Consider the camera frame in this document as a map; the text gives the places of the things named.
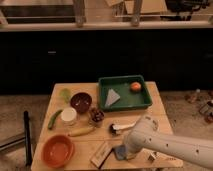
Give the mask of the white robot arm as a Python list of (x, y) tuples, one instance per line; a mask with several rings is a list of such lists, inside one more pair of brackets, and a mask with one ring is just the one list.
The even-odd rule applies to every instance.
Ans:
[(175, 136), (157, 129), (155, 118), (141, 116), (123, 140), (126, 156), (134, 158), (146, 148), (213, 170), (213, 140)]

